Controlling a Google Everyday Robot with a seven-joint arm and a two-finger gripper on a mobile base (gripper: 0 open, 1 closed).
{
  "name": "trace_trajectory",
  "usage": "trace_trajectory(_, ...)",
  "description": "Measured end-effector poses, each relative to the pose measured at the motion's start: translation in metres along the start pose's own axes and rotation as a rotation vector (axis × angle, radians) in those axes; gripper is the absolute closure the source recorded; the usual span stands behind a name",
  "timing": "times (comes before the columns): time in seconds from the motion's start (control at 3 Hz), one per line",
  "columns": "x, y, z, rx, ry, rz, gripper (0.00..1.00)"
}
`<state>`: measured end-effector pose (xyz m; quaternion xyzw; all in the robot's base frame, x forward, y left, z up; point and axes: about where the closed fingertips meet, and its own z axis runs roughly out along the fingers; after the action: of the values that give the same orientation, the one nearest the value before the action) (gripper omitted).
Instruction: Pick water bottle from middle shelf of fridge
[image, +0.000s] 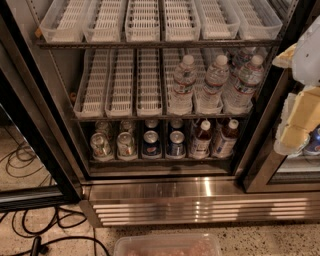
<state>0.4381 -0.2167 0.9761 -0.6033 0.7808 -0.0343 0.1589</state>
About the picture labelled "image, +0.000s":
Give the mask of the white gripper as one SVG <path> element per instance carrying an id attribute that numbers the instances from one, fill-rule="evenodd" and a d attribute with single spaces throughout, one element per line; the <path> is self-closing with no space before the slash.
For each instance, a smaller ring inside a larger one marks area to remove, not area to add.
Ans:
<path id="1" fill-rule="evenodd" d="M 293 44 L 277 55 L 272 64 L 291 68 L 293 78 L 305 86 L 320 85 L 320 16 Z M 298 94 L 290 93 L 284 105 L 284 124 L 280 142 L 298 149 L 308 139 L 309 133 L 320 124 L 320 87 L 308 87 Z"/>

